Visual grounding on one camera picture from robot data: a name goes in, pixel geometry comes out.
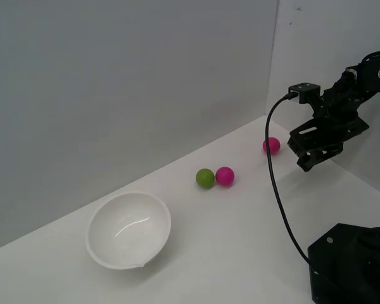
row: ball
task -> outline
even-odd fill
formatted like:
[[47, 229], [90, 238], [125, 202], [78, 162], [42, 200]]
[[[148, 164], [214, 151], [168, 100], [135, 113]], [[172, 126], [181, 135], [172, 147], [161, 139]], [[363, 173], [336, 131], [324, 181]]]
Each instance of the ball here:
[[[275, 155], [280, 150], [279, 140], [275, 137], [269, 137], [269, 147], [270, 147], [270, 154]], [[267, 153], [266, 141], [263, 142], [263, 150], [265, 151], [265, 153]]]
[[221, 186], [228, 187], [234, 182], [235, 173], [231, 168], [222, 167], [217, 170], [215, 179]]
[[211, 188], [214, 180], [214, 173], [210, 169], [201, 169], [196, 174], [196, 182], [200, 187]]

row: bowl rim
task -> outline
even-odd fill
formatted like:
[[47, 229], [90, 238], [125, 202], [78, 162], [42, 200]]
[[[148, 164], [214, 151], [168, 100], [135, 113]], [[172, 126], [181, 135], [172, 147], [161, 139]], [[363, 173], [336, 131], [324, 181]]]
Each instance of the bowl rim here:
[[[157, 247], [156, 250], [154, 250], [152, 252], [152, 254], [149, 254], [149, 257], [147, 259], [145, 259], [145, 261], [143, 261], [142, 264], [127, 264], [127, 265], [112, 265], [110, 263], [107, 263], [107, 262], [104, 262], [102, 259], [100, 259], [92, 250], [91, 248], [91, 245], [90, 245], [90, 242], [89, 242], [89, 231], [90, 231], [90, 227], [91, 227], [91, 224], [94, 220], [94, 218], [96, 217], [96, 215], [99, 213], [99, 211], [101, 209], [103, 209], [103, 207], [105, 205], [107, 205], [109, 202], [113, 201], [114, 199], [116, 198], [119, 198], [120, 196], [125, 196], [125, 195], [128, 195], [128, 194], [141, 194], [141, 195], [146, 195], [146, 196], [150, 196], [151, 198], [153, 198], [154, 200], [156, 200], [157, 202], [159, 202], [159, 204], [162, 206], [162, 208], [164, 209], [165, 211], [165, 214], [167, 215], [167, 220], [168, 220], [168, 231], [165, 235], [165, 237], [163, 238], [163, 241], [160, 243], [159, 247]], [[96, 211], [94, 212], [94, 215], [91, 217], [90, 221], [89, 221], [89, 225], [87, 225], [87, 228], [86, 228], [86, 234], [85, 234], [85, 243], [86, 243], [86, 248], [87, 248], [87, 251], [89, 252], [90, 256], [92, 257], [93, 260], [95, 260], [97, 263], [99, 263], [100, 265], [106, 267], [106, 268], [109, 268], [109, 269], [115, 269], [115, 270], [125, 270], [125, 269], [133, 269], [133, 268], [136, 268], [136, 267], [144, 267], [145, 264], [147, 264], [150, 260], [152, 260], [158, 253], [159, 251], [162, 250], [162, 248], [164, 247], [164, 245], [166, 244], [167, 242], [167, 239], [170, 235], [170, 230], [172, 228], [172, 218], [170, 216], [170, 212], [169, 212], [169, 209], [167, 208], [167, 205], [160, 199], [158, 198], [157, 196], [153, 195], [153, 194], [149, 194], [149, 193], [146, 193], [146, 192], [142, 192], [142, 191], [129, 191], [129, 192], [124, 192], [124, 193], [118, 193], [116, 194], [115, 196], [111, 197], [110, 199], [106, 200], [104, 203], [102, 203], [97, 209]]]

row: white table surface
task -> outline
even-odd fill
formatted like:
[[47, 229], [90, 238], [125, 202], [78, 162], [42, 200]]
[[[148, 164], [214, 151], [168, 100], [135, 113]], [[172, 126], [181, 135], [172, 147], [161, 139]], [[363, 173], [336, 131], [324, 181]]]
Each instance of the white table surface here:
[[[0, 304], [312, 303], [308, 266], [270, 185], [264, 123], [259, 118], [0, 248]], [[286, 146], [288, 133], [273, 123], [270, 135], [282, 142], [275, 176], [302, 248], [338, 222], [380, 226], [380, 192], [332, 161], [303, 172]], [[221, 166], [236, 173], [230, 189], [195, 184], [200, 168]], [[172, 232], [145, 268], [109, 270], [88, 255], [84, 233], [96, 208], [125, 191], [166, 202]]]

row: white wall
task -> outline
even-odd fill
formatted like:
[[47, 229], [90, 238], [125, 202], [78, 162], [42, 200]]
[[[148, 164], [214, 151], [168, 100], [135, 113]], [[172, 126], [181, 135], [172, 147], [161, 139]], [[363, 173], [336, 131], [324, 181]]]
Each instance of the white wall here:
[[276, 9], [0, 0], [0, 246], [263, 115]]
[[[345, 67], [374, 51], [380, 51], [380, 0], [280, 0], [266, 111], [289, 86], [312, 82], [327, 89]], [[370, 129], [335, 160], [380, 191], [380, 94], [359, 112]], [[288, 102], [274, 120], [291, 130], [311, 115], [308, 105]]]

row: black cable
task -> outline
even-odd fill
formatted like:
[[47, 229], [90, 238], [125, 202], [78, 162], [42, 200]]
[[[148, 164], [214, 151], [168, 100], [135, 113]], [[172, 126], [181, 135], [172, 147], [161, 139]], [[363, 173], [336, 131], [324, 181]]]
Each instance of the black cable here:
[[301, 249], [300, 245], [298, 244], [296, 238], [294, 237], [293, 231], [290, 228], [289, 221], [286, 216], [286, 212], [284, 212], [283, 204], [280, 199], [280, 194], [279, 191], [277, 190], [277, 185], [276, 185], [276, 180], [274, 178], [274, 173], [273, 173], [273, 165], [272, 165], [272, 155], [270, 153], [270, 146], [269, 146], [269, 123], [270, 119], [272, 118], [274, 110], [281, 104], [283, 101], [287, 99], [293, 99], [298, 96], [298, 93], [292, 92], [287, 95], [285, 95], [282, 99], [280, 99], [277, 103], [274, 104], [272, 109], [270, 110], [269, 114], [267, 115], [267, 120], [266, 120], [266, 128], [265, 128], [265, 140], [266, 140], [266, 151], [267, 151], [267, 165], [269, 166], [269, 174], [270, 174], [270, 180], [272, 181], [273, 185], [273, 191], [274, 195], [276, 197], [277, 204], [279, 205], [279, 209], [281, 212], [281, 217], [283, 218], [284, 225], [286, 226], [287, 232], [293, 242], [293, 244], [296, 246], [298, 253], [302, 256], [302, 258], [308, 263], [308, 265], [314, 270], [315, 267], [313, 266], [312, 262], [310, 259], [305, 255], [304, 251]]
[[277, 204], [279, 205], [279, 209], [281, 212], [281, 217], [283, 218], [284, 225], [286, 226], [287, 232], [294, 244], [294, 246], [297, 248], [298, 253], [301, 255], [301, 257], [306, 261], [306, 263], [310, 266], [312, 271], [316, 273], [318, 276], [323, 277], [335, 290], [338, 290], [340, 292], [340, 295], [345, 299], [345, 301], [348, 301], [351, 299], [350, 294], [348, 294], [345, 290], [341, 289], [337, 284], [333, 282], [328, 276], [324, 275], [322, 272], [319, 272], [317, 268], [313, 265], [312, 261], [306, 256], [304, 251], [301, 249], [300, 245], [298, 244], [296, 238], [294, 237], [293, 231], [290, 228], [289, 221], [286, 216], [286, 212], [284, 211], [283, 204], [280, 199], [280, 194], [279, 191], [277, 190], [277, 185], [276, 185], [276, 180], [274, 178], [274, 173], [273, 173], [273, 164], [272, 164], [272, 154], [270, 153], [270, 146], [269, 146], [269, 124], [270, 124], [270, 119], [272, 118], [274, 110], [285, 100], [293, 99], [295, 97], [298, 97], [297, 92], [291, 92], [289, 94], [284, 95], [283, 98], [281, 98], [277, 103], [274, 104], [272, 109], [269, 111], [269, 114], [267, 115], [267, 120], [266, 120], [266, 128], [265, 128], [265, 142], [266, 142], [266, 151], [267, 151], [267, 165], [269, 166], [269, 175], [270, 175], [270, 180], [272, 181], [272, 186], [273, 186], [273, 191], [274, 195], [276, 197]]

